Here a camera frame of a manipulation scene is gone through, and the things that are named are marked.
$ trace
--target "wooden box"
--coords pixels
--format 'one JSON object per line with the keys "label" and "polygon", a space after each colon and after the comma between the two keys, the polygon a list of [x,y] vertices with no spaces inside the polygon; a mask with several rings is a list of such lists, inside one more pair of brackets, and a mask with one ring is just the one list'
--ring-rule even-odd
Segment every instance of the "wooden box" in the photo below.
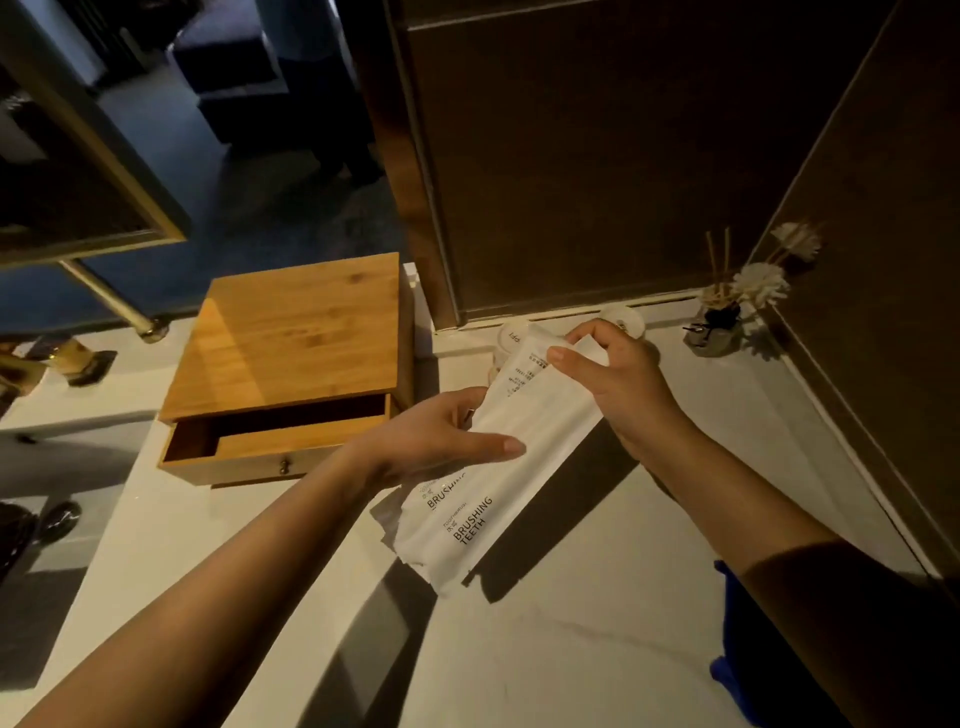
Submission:
{"label": "wooden box", "polygon": [[195,485],[302,475],[413,404],[399,255],[216,279],[159,418],[159,467]]}

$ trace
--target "metal pole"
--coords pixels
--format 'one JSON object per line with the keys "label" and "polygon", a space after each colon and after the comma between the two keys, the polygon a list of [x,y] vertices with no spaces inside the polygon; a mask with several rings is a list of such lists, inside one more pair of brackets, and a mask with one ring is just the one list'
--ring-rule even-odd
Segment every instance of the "metal pole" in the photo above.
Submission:
{"label": "metal pole", "polygon": [[86,286],[101,303],[130,324],[148,344],[153,344],[167,335],[169,327],[157,319],[142,314],[132,303],[121,296],[113,286],[76,259],[58,260],[60,267]]}

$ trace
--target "person's legs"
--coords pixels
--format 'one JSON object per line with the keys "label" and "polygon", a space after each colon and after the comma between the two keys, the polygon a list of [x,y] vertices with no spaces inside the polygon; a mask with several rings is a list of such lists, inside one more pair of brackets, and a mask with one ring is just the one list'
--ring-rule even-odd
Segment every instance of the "person's legs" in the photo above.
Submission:
{"label": "person's legs", "polygon": [[367,149],[367,110],[340,56],[322,61],[278,60],[321,166],[335,174],[345,162],[358,184],[379,179],[383,172]]}

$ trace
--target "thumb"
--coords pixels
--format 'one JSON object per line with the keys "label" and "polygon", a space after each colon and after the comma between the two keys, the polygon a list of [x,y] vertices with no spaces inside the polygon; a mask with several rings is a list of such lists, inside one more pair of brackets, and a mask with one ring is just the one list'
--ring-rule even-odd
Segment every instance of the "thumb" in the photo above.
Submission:
{"label": "thumb", "polygon": [[513,460],[527,451],[516,437],[491,432],[457,431],[451,455],[471,465]]}
{"label": "thumb", "polygon": [[590,361],[579,352],[563,347],[550,347],[546,350],[546,360],[576,382],[580,382],[591,393],[600,390],[608,368]]}

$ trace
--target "blue cloth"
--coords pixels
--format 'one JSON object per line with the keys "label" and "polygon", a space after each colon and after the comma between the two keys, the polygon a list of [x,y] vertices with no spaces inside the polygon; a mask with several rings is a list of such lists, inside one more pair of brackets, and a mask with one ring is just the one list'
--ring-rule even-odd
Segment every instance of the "blue cloth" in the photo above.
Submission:
{"label": "blue cloth", "polygon": [[274,53],[289,61],[323,61],[340,52],[327,0],[256,0]]}
{"label": "blue cloth", "polygon": [[724,655],[710,664],[710,675],[744,717],[757,728],[849,726],[733,572],[722,561],[713,565],[727,589]]}

